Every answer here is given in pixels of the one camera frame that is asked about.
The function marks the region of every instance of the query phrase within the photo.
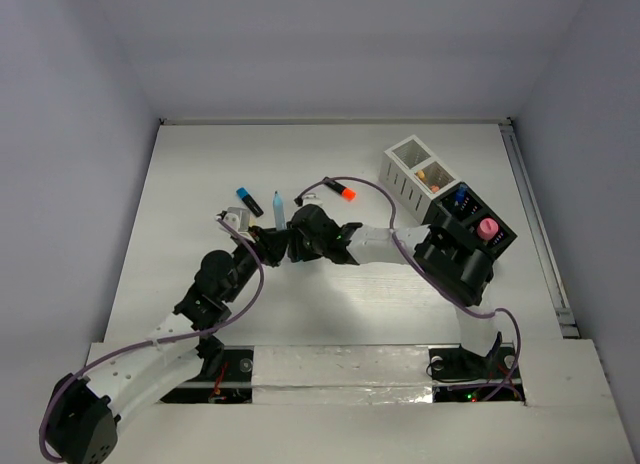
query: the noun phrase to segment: white box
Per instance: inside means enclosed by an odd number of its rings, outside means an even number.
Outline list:
[[[384,151],[380,182],[422,224],[432,202],[457,186],[460,178],[413,135]]]

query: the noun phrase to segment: screw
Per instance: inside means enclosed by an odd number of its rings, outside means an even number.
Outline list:
[[[434,356],[433,359],[431,359],[431,369],[434,371],[441,371],[444,369],[444,361],[442,357]]]
[[[253,369],[253,361],[249,358],[242,359],[240,361],[240,370],[242,372],[251,372]]]
[[[511,369],[511,366],[513,366],[513,362],[515,361],[515,357],[513,356],[506,356],[504,358],[504,365],[507,366],[507,369]]]

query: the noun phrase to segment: black marker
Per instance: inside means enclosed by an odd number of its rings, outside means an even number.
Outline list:
[[[329,179],[328,177],[324,178],[324,185],[331,189],[333,192],[340,194],[347,201],[353,201],[356,197],[355,191],[352,191],[348,187],[344,187],[342,184],[338,184],[333,179]]]
[[[242,199],[242,202],[249,208],[249,210],[253,213],[254,216],[260,217],[264,212],[260,209],[260,206],[256,201],[253,200],[253,197],[247,192],[244,187],[241,187],[236,191],[238,197]]]

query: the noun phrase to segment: orange object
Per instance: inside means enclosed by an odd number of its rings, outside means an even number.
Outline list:
[[[346,188],[344,191],[340,193],[342,197],[344,197],[347,201],[353,201],[356,198],[356,191]]]
[[[224,379],[224,373],[227,372],[227,367],[229,367],[229,363],[225,362],[224,365],[222,366],[222,369],[220,370],[220,375],[216,379],[216,383],[213,386],[213,392],[209,396],[209,399],[213,398],[214,396],[220,395],[220,389],[218,388],[218,386],[222,382],[222,379]]]
[[[329,177],[325,177],[322,181],[325,186],[331,189],[333,192],[337,192],[342,197],[344,197],[347,201],[353,201],[356,197],[356,192],[349,189],[348,187],[344,187],[342,184],[337,183],[333,179]]]

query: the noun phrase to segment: orange marker cap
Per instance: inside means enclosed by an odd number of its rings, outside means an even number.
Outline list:
[[[344,191],[342,191],[340,195],[347,201],[353,201],[356,198],[356,191],[353,191],[347,187]]]

